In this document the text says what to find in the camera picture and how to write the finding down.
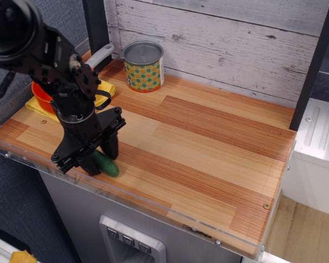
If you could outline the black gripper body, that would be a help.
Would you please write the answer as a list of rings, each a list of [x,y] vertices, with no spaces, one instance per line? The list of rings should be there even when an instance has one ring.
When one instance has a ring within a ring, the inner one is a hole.
[[[114,107],[102,110],[111,102],[109,93],[97,93],[107,98],[100,106],[94,105],[94,100],[86,101],[77,99],[81,103],[82,110],[75,115],[70,115],[71,104],[58,105],[55,100],[50,102],[60,124],[64,130],[64,136],[52,154],[51,160],[62,173],[67,173],[73,167],[80,167],[78,158],[91,157],[93,152],[114,132],[126,124],[122,118],[122,109]]]

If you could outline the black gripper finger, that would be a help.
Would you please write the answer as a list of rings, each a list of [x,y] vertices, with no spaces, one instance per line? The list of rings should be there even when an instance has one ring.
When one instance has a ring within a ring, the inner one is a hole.
[[[99,167],[95,164],[91,157],[78,158],[77,162],[89,175],[98,175],[101,173]]]
[[[102,144],[102,151],[111,159],[118,157],[118,137],[117,133],[112,133]]]

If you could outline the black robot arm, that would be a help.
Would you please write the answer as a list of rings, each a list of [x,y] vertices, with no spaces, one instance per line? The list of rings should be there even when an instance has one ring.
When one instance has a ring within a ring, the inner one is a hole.
[[[81,167],[98,175],[97,148],[117,158],[122,110],[109,108],[111,94],[101,90],[93,67],[58,30],[44,24],[31,1],[0,1],[0,68],[8,71],[0,98],[16,73],[28,75],[52,98],[64,137],[51,160],[61,172]]]

